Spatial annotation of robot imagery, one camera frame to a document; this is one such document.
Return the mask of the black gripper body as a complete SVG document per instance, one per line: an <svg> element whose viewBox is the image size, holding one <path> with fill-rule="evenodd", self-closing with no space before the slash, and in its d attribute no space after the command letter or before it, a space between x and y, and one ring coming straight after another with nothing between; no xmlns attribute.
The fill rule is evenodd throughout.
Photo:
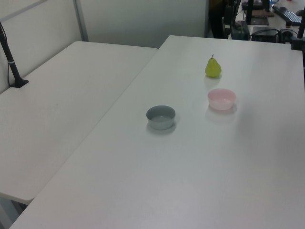
<svg viewBox="0 0 305 229"><path fill-rule="evenodd" d="M233 17L233 6L226 5L224 10L224 25L230 26Z"/></svg>

